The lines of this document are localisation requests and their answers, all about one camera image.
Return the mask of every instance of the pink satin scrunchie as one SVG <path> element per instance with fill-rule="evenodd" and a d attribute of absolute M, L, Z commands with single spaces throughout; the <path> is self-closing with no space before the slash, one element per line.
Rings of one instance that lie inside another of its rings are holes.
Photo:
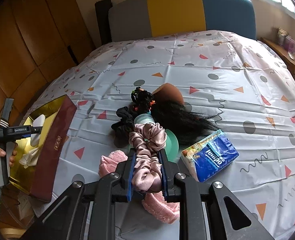
<path fill-rule="evenodd" d="M 135 124 L 129 143 L 136 149 L 132 185 L 142 192 L 160 191 L 162 174 L 157 152 L 166 145 L 165 130 L 159 123 Z"/>

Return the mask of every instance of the black bed post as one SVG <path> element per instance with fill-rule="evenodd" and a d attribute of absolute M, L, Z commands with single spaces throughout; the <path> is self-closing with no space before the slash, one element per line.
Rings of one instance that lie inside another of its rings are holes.
<path fill-rule="evenodd" d="M 101 0 L 95 3 L 98 30 L 100 32 L 102 45 L 112 41 L 110 24 L 108 22 L 108 11 L 112 8 L 111 0 Z"/>

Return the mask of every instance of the black hair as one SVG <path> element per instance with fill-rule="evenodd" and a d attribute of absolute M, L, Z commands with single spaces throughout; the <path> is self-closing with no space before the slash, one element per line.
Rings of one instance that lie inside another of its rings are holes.
<path fill-rule="evenodd" d="M 171 130 L 181 146 L 190 146 L 198 141 L 199 136 L 209 135 L 209 131 L 218 129 L 211 121 L 216 115 L 203 116 L 190 112 L 185 106 L 172 100 L 155 101 L 152 93 L 140 87 L 132 91 L 131 99 L 134 102 L 132 108 L 118 109 L 116 114 L 121 117 L 121 121 L 111 126 L 115 136 L 124 144 L 128 144 L 134 119 L 144 113 L 150 113 L 164 129 Z"/>

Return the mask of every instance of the metal screw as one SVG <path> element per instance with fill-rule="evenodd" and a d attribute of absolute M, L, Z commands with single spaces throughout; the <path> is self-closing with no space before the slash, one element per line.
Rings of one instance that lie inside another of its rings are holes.
<path fill-rule="evenodd" d="M 110 173 L 110 176 L 114 179 L 117 179 L 118 177 L 120 177 L 120 174 L 118 174 L 117 172 L 112 172 Z"/>
<path fill-rule="evenodd" d="M 175 177 L 177 179 L 185 179 L 187 176 L 184 173 L 179 172 L 179 173 L 175 174 Z"/>
<path fill-rule="evenodd" d="M 223 187 L 223 183 L 220 181 L 215 181 L 213 182 L 213 186 L 216 188 L 222 188 Z"/>
<path fill-rule="evenodd" d="M 72 183 L 72 186 L 75 187 L 75 188 L 79 188 L 82 186 L 82 182 L 81 181 L 75 181 Z"/>

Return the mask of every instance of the gift box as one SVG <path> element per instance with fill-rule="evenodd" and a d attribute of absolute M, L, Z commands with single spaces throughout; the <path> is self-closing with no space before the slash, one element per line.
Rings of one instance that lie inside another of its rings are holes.
<path fill-rule="evenodd" d="M 64 95 L 39 107 L 28 116 L 24 125 L 32 125 L 41 114 L 46 117 L 38 145 L 40 154 L 36 166 L 24 168 L 19 160 L 35 147 L 30 145 L 31 138 L 16 141 L 17 156 L 14 167 L 10 170 L 11 184 L 27 195 L 45 202 L 51 201 L 58 160 L 75 112 L 76 106 Z"/>

